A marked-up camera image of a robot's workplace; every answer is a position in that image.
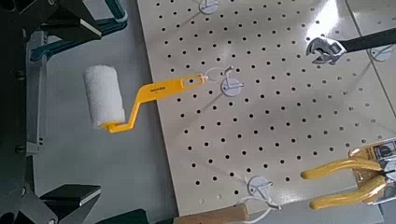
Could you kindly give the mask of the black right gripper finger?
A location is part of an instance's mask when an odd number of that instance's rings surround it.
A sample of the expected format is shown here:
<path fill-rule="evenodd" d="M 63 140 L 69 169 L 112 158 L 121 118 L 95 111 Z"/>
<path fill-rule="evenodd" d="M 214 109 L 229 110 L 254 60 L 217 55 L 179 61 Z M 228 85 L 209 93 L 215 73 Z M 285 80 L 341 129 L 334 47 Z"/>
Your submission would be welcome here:
<path fill-rule="evenodd" d="M 40 26 L 62 40 L 91 41 L 102 38 L 99 25 L 83 0 L 51 0 L 56 9 Z"/>
<path fill-rule="evenodd" d="M 57 216 L 56 224 L 82 224 L 100 195 L 100 186 L 64 184 L 40 199 Z"/>

